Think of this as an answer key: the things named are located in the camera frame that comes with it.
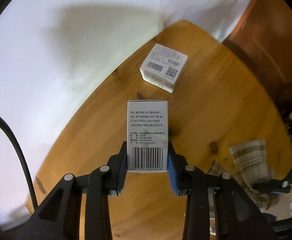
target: wood grain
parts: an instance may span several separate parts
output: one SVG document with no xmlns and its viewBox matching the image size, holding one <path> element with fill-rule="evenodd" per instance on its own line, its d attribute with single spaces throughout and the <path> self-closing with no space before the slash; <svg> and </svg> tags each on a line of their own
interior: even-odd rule
<svg viewBox="0 0 292 240">
<path fill-rule="evenodd" d="M 188 55 L 172 94 L 143 81 L 139 72 L 155 43 Z M 225 46 L 180 21 L 124 61 L 81 106 L 38 173 L 44 190 L 49 192 L 66 173 L 90 173 L 117 153 L 126 140 L 127 101 L 140 97 L 169 102 L 169 140 L 205 172 L 216 160 L 236 173 L 229 146 L 256 139 L 266 140 L 268 165 L 278 178 L 292 166 L 289 138 L 264 88 Z M 217 153 L 211 152 L 211 142 Z M 43 189 L 35 188 L 41 201 Z M 185 201 L 173 195 L 166 173 L 128 173 L 121 196 L 109 197 L 113 238 L 181 239 Z"/>
</svg>

